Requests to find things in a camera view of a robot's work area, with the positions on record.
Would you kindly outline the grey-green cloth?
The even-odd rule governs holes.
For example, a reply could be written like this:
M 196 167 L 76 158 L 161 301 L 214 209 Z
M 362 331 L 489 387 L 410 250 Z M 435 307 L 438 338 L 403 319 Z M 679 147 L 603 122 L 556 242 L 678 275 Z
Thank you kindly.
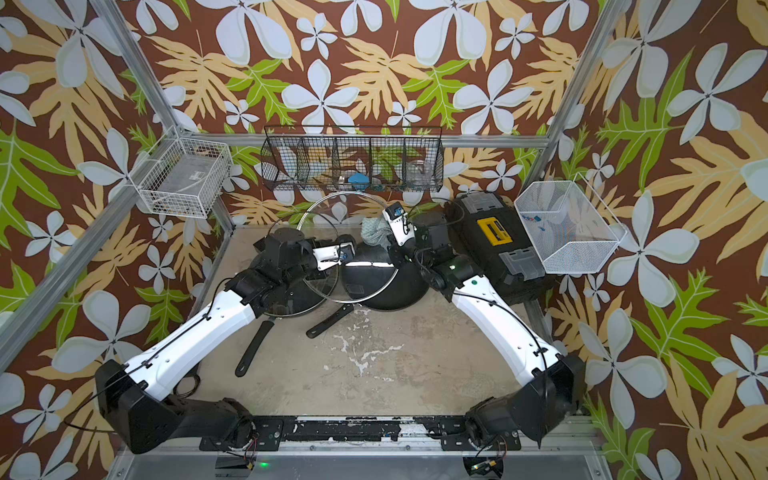
M 391 245 L 390 235 L 390 225 L 382 217 L 366 217 L 361 222 L 361 238 L 368 246 L 389 248 Z

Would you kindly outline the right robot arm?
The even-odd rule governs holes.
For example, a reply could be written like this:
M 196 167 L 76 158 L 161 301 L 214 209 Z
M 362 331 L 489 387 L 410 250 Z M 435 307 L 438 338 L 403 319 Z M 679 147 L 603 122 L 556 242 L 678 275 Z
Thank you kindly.
M 427 284 L 467 315 L 501 354 L 520 389 L 482 401 L 465 414 L 472 441 L 486 445 L 497 436 L 521 431 L 541 443 L 567 416 L 575 413 L 586 391 L 586 364 L 564 355 L 534 332 L 495 290 L 469 256 L 450 244 L 444 222 L 415 225 L 401 204 L 385 208 L 391 233 L 390 255 L 409 262 Z

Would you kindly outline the glass pot lid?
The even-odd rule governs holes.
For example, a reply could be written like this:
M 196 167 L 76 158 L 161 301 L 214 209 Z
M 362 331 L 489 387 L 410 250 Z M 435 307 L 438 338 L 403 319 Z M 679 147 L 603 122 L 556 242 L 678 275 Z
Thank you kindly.
M 398 268 L 390 259 L 387 203 L 365 192 L 322 194 L 298 221 L 313 243 L 317 269 L 302 285 L 338 304 L 365 303 L 385 292 Z
M 319 308 L 327 301 L 325 295 L 331 294 L 337 286 L 339 274 L 336 271 L 319 272 L 309 283 L 300 280 L 291 287 L 282 300 L 274 303 L 265 311 L 272 317 L 296 317 Z

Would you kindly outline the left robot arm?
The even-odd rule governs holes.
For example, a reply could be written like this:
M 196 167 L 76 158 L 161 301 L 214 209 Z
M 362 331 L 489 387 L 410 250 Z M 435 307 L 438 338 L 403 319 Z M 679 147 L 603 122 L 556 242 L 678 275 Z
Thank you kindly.
M 206 438 L 223 449 L 253 440 L 253 417 L 231 398 L 182 399 L 174 388 L 224 340 L 283 301 L 305 278 L 353 260 L 356 241 L 307 238 L 281 228 L 256 244 L 250 265 L 227 280 L 193 318 L 148 350 L 119 364 L 109 360 L 96 374 L 101 416 L 134 454 L 175 438 Z

